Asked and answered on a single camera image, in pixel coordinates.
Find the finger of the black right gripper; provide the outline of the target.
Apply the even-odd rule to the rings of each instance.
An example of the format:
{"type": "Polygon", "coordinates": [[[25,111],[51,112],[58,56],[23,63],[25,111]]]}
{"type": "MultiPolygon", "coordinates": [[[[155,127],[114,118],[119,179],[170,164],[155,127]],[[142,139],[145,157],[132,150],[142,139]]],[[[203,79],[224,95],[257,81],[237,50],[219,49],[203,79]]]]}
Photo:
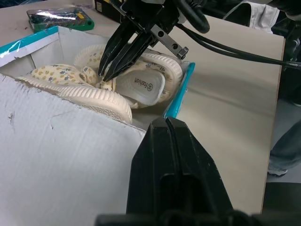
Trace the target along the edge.
{"type": "Polygon", "coordinates": [[[135,31],[136,26],[130,20],[121,22],[105,46],[99,64],[99,76],[118,76],[133,64],[128,58],[128,41],[135,31]]]}
{"type": "MultiPolygon", "coordinates": [[[[144,53],[144,51],[149,47],[157,43],[157,38],[150,33],[141,32],[137,35],[137,37],[131,42],[128,42],[129,45],[129,56],[128,58],[133,63],[131,66],[136,63],[138,58],[144,53]]],[[[104,81],[111,81],[117,76],[103,76],[104,81]]]]}

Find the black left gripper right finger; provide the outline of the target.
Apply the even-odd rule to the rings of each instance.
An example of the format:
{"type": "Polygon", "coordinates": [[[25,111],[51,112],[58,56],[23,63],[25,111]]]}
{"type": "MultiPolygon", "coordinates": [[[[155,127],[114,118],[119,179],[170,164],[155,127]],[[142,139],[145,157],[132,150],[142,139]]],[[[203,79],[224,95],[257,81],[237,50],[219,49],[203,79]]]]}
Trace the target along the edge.
{"type": "Polygon", "coordinates": [[[184,210],[225,215],[233,210],[217,166],[185,122],[166,119],[174,146],[177,192],[184,210]]]}

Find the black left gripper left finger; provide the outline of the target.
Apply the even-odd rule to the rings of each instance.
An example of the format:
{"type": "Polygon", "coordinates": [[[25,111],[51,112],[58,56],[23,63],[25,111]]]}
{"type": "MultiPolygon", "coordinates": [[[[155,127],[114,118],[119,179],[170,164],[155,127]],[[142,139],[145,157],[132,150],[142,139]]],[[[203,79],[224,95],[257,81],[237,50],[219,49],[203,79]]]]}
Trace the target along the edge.
{"type": "Polygon", "coordinates": [[[172,117],[150,123],[131,162],[127,214],[163,215],[181,210],[174,142],[180,124],[172,117]]]}

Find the cream floral shoe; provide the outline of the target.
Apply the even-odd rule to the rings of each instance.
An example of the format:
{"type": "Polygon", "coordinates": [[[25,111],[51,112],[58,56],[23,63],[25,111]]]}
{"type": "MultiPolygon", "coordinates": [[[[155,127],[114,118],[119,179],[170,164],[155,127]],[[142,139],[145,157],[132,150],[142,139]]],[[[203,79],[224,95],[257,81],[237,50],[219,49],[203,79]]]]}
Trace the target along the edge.
{"type": "Polygon", "coordinates": [[[111,81],[97,74],[106,45],[91,45],[74,59],[90,85],[122,95],[132,109],[145,108],[173,97],[183,79],[181,64],[168,56],[143,53],[133,66],[111,81]]]}
{"type": "Polygon", "coordinates": [[[18,79],[115,120],[132,123],[130,105],[115,91],[116,82],[98,82],[97,74],[89,66],[79,70],[65,64],[45,65],[18,79]]]}

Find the teal and white cardboard shoebox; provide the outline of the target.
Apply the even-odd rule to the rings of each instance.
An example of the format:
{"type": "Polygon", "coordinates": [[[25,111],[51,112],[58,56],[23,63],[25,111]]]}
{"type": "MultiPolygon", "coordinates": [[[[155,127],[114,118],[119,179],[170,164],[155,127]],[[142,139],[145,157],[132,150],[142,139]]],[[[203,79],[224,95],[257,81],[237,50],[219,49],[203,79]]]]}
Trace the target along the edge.
{"type": "Polygon", "coordinates": [[[106,41],[54,27],[0,47],[0,226],[93,226],[125,212],[131,160],[168,102],[127,124],[18,79],[106,41]]]}

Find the black and yellow box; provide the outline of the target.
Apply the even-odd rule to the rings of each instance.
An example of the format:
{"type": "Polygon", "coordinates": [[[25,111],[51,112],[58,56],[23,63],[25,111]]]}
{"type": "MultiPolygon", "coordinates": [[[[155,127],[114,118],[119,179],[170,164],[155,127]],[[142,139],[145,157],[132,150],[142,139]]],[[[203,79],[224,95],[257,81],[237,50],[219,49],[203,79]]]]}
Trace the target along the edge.
{"type": "Polygon", "coordinates": [[[103,16],[121,23],[123,16],[111,4],[109,0],[94,0],[95,10],[103,16]]]}

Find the cream floral shoe, ribbed sole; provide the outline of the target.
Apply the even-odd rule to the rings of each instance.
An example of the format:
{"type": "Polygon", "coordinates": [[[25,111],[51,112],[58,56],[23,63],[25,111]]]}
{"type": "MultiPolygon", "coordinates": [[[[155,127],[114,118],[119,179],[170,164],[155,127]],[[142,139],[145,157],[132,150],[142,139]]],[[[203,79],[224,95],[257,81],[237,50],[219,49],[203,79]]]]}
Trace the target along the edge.
{"type": "Polygon", "coordinates": [[[79,70],[65,64],[45,65],[18,79],[115,120],[132,123],[130,105],[115,91],[116,82],[98,82],[97,74],[89,66],[79,70]]]}

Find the green screwdriver bit case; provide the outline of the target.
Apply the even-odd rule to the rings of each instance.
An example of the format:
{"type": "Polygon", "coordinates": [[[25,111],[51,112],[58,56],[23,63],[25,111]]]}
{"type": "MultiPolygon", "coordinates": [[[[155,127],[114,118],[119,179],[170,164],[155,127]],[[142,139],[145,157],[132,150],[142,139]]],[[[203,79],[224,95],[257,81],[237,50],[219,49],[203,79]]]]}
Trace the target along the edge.
{"type": "Polygon", "coordinates": [[[77,7],[28,10],[29,24],[34,33],[60,26],[78,31],[90,31],[94,21],[77,7]]]}

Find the person in blue jeans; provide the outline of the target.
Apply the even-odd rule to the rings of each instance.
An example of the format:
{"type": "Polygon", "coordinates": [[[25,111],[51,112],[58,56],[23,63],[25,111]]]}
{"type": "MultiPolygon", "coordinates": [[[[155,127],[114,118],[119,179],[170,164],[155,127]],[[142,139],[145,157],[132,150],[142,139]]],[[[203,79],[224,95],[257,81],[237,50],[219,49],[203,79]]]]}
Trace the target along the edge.
{"type": "Polygon", "coordinates": [[[272,139],[268,174],[282,177],[301,164],[301,97],[278,100],[272,139]]]}

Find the grey white garment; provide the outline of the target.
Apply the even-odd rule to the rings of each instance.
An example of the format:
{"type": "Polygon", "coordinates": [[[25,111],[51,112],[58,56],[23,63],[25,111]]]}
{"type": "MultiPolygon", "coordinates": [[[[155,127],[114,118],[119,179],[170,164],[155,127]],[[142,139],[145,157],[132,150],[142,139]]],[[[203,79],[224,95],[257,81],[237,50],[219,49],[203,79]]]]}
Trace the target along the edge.
{"type": "Polygon", "coordinates": [[[280,10],[258,2],[243,0],[232,8],[223,20],[246,26],[255,30],[273,33],[280,10]]]}

